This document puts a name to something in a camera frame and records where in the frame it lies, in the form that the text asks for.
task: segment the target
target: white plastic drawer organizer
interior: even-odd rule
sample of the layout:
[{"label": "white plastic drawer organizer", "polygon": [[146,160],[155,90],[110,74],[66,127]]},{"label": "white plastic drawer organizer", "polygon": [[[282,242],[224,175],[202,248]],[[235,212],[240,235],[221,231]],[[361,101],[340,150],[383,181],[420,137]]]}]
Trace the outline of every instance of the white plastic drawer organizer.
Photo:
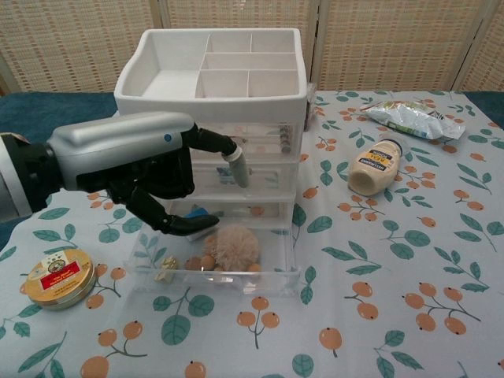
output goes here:
[{"label": "white plastic drawer organizer", "polygon": [[[239,187],[219,154],[192,151],[196,190],[165,204],[185,215],[201,206],[219,227],[243,224],[259,238],[263,272],[177,270],[177,281],[231,284],[246,292],[282,290],[297,280],[291,214],[306,112],[306,71],[297,29],[160,29],[143,33],[114,91],[119,113],[190,114],[202,128],[230,135],[244,150],[250,185]],[[203,239],[143,233],[130,259],[154,284],[161,260],[202,254]]]}]

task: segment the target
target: wicker panel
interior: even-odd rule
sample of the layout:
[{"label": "wicker panel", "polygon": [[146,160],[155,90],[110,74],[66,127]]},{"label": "wicker panel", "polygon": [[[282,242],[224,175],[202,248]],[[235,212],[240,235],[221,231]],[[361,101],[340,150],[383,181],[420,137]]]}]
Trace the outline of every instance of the wicker panel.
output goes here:
[{"label": "wicker panel", "polygon": [[298,28],[306,67],[311,66],[311,5],[316,0],[164,0],[170,28]]},{"label": "wicker panel", "polygon": [[112,91],[142,32],[145,0],[0,2],[0,49],[22,91]]},{"label": "wicker panel", "polygon": [[331,0],[319,88],[449,89],[483,1]]},{"label": "wicker panel", "polygon": [[465,91],[504,91],[504,2],[497,8],[461,88]]}]

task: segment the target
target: floral tablecloth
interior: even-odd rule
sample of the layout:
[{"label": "floral tablecloth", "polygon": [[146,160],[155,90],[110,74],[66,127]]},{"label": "floral tablecloth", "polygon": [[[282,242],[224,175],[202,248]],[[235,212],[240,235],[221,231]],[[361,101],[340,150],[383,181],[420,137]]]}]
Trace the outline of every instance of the floral tablecloth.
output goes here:
[{"label": "floral tablecloth", "polygon": [[[384,128],[358,108],[388,99],[422,101],[466,132],[408,137],[394,184],[365,198],[347,188],[349,163]],[[123,264],[142,223],[103,193],[62,191],[0,252],[0,376],[504,376],[503,157],[504,131],[463,94],[318,92],[290,298],[134,291]],[[99,264],[91,296],[61,312],[31,304],[26,273],[73,247]]]}]

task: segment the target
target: round tin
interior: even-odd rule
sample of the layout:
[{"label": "round tin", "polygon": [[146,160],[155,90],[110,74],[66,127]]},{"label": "round tin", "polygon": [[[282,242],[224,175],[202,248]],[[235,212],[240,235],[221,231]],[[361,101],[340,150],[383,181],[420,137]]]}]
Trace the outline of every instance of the round tin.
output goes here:
[{"label": "round tin", "polygon": [[84,299],[96,281],[95,267],[83,250],[63,250],[41,260],[24,289],[45,309],[66,309]]}]

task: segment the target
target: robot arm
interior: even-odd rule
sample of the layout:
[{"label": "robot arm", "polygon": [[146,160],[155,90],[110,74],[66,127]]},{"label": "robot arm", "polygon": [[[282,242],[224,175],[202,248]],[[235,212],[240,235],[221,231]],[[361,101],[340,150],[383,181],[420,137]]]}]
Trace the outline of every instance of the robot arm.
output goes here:
[{"label": "robot arm", "polygon": [[214,216],[168,215],[152,195],[182,198],[195,189],[189,148],[221,152],[240,187],[248,171],[239,146],[200,129],[182,113],[139,113],[62,126],[45,144],[0,138],[0,221],[46,207],[49,194],[107,190],[153,229],[189,235],[218,222]]}]

